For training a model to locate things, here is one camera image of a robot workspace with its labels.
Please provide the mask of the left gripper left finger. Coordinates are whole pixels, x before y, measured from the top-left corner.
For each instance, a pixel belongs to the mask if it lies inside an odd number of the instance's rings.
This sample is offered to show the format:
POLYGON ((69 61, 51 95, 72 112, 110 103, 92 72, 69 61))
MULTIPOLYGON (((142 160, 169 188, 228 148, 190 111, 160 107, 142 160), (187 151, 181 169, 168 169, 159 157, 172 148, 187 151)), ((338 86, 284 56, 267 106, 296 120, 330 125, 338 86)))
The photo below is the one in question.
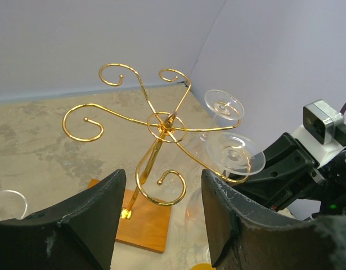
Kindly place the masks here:
POLYGON ((126 175, 26 218, 0 221, 0 269, 110 269, 126 175))

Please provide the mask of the clear wine glass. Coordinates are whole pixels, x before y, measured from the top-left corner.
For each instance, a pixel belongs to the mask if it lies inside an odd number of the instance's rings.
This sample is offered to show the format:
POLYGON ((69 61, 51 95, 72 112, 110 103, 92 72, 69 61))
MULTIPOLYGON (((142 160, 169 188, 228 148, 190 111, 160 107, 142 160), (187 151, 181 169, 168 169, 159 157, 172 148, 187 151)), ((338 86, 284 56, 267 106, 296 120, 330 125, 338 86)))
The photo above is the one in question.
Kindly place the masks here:
MULTIPOLYGON (((265 155, 256 143, 231 132, 202 135, 188 151, 212 170, 236 180, 260 172, 266 163, 265 155)), ((194 163, 187 175, 188 180, 197 185, 197 189, 192 193, 185 210, 185 233, 188 243, 186 262, 189 268, 199 264, 210 266, 201 197, 202 170, 203 166, 194 163)))
POLYGON ((194 140, 198 143, 205 142, 211 133, 228 131, 241 124, 245 110, 242 103, 231 94, 218 89, 211 89, 204 95, 204 101, 213 113, 213 118, 209 124, 209 129, 213 131, 202 132, 195 136, 194 140))

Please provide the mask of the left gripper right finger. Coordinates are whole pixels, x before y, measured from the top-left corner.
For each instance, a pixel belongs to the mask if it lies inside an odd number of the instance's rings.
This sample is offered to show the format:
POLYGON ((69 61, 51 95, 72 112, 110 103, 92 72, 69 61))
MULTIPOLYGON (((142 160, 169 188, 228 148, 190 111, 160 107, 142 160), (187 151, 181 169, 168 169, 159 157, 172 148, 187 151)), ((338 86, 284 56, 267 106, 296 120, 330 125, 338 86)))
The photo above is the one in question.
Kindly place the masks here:
POLYGON ((346 215, 305 222, 271 211, 201 174, 211 264, 216 269, 346 269, 346 215))

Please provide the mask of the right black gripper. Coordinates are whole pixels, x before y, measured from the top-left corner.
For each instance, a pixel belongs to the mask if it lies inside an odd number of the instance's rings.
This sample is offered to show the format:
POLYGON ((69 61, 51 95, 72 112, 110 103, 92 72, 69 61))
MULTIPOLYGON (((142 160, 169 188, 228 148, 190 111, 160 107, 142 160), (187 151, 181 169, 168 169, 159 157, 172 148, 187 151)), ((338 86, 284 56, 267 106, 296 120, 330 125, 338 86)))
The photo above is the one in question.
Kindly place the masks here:
POLYGON ((310 199, 321 202, 313 219, 346 215, 346 149, 320 169, 325 178, 318 171, 319 162, 288 132, 263 153, 264 169, 234 189, 274 211, 297 199, 310 199))

